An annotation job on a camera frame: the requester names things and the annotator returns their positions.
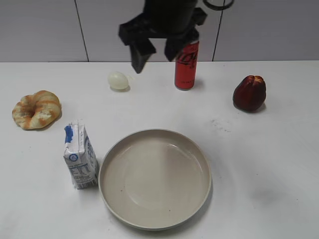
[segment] can label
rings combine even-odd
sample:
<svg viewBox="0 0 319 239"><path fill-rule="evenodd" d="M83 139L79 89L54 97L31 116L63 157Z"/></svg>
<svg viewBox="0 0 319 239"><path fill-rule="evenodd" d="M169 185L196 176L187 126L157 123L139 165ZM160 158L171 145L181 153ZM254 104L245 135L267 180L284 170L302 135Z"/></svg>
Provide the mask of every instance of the can label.
<svg viewBox="0 0 319 239"><path fill-rule="evenodd" d="M175 86L189 90L194 86L199 41L184 47L176 57Z"/></svg>

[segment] beige bowl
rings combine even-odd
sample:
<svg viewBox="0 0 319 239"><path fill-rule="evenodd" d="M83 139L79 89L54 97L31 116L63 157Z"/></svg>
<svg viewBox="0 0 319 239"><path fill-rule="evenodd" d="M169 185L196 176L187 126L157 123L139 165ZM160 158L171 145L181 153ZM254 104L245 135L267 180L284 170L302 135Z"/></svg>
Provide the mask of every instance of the beige bowl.
<svg viewBox="0 0 319 239"><path fill-rule="evenodd" d="M189 138L168 130L133 133L107 153L99 190L121 221L165 230L192 217L211 187L210 166Z"/></svg>

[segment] white milk carton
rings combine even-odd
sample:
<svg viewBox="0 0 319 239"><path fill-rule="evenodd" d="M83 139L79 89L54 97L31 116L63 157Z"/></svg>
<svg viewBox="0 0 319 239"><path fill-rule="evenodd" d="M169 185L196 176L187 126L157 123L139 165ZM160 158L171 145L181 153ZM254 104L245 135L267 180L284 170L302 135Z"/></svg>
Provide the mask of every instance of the white milk carton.
<svg viewBox="0 0 319 239"><path fill-rule="evenodd" d="M99 165L84 125L71 123L65 127L64 160L72 183L77 189L98 184Z"/></svg>

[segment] egg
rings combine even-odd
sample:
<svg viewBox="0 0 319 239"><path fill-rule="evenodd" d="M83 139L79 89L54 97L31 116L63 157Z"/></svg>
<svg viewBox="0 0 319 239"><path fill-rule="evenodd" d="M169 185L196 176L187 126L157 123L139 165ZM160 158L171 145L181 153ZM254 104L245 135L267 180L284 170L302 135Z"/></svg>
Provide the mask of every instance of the egg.
<svg viewBox="0 0 319 239"><path fill-rule="evenodd" d="M125 90L129 87L128 78L121 72L114 71L108 76L110 87L114 90Z"/></svg>

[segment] tabletop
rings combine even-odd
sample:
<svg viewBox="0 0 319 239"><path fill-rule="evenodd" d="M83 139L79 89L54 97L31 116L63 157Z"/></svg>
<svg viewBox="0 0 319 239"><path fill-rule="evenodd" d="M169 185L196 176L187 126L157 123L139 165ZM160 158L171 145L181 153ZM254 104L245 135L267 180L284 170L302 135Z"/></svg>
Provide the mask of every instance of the tabletop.
<svg viewBox="0 0 319 239"><path fill-rule="evenodd" d="M110 90L111 71L130 90ZM267 85L256 113L233 106L247 75ZM2 239L319 238L319 61L200 62L190 91L174 87L174 63L0 63ZM22 96L54 92L62 117L24 131L11 111ZM213 192L183 225L145 232L119 222L97 187L76 190L63 159L64 127L85 123L99 163L119 139L164 128L184 134L209 160Z"/></svg>

